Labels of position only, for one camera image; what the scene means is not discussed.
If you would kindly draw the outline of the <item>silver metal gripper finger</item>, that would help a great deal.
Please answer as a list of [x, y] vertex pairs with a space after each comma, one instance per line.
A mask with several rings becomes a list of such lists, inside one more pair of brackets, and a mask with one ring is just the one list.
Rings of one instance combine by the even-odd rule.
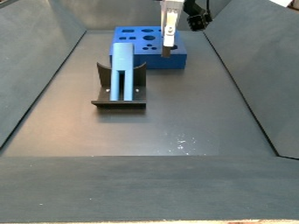
[[162, 0], [162, 36], [163, 51], [162, 56], [171, 56], [171, 49], [175, 43], [177, 25], [182, 15], [185, 0]]

